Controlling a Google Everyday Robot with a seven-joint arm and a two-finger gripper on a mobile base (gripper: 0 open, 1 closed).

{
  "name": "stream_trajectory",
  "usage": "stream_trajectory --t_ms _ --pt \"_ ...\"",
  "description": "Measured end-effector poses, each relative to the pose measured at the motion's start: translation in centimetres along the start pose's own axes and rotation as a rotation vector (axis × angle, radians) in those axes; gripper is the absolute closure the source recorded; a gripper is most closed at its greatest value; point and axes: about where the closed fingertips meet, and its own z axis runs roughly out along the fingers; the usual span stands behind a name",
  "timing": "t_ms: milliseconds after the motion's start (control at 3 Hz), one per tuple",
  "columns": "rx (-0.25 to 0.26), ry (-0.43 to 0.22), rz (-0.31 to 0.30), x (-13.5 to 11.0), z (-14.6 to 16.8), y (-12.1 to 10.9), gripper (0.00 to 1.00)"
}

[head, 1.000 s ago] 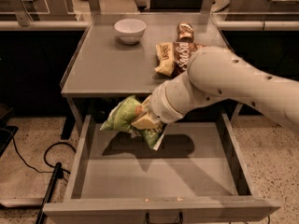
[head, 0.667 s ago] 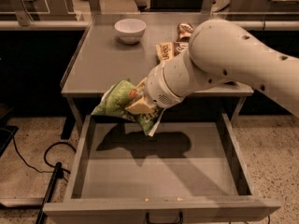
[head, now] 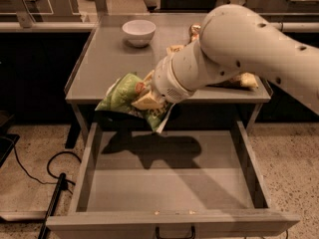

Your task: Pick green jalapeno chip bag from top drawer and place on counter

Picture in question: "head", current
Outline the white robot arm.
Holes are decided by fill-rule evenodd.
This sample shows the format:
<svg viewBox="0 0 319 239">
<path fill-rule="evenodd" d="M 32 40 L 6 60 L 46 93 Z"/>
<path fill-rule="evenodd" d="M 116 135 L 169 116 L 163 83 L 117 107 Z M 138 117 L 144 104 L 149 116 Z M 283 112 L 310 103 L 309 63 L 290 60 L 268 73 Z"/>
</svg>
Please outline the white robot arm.
<svg viewBox="0 0 319 239">
<path fill-rule="evenodd" d="M 161 109 L 240 73 L 275 84 L 319 114 L 319 49 L 291 39 L 239 5 L 209 12 L 199 38 L 159 61 L 133 106 L 142 111 Z"/>
</svg>

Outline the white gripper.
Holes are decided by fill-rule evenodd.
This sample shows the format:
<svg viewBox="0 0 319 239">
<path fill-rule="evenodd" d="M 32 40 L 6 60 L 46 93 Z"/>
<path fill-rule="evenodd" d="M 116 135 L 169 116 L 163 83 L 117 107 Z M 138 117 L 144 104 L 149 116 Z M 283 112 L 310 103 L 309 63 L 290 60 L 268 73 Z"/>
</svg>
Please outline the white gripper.
<svg viewBox="0 0 319 239">
<path fill-rule="evenodd" d="M 177 80 L 172 69 L 172 55 L 161 59 L 153 71 L 150 71 L 143 83 L 153 85 L 154 91 L 149 91 L 142 97 L 138 97 L 132 106 L 138 110 L 153 110 L 163 107 L 165 101 L 177 104 L 190 98 L 194 91 L 189 91 Z"/>
</svg>

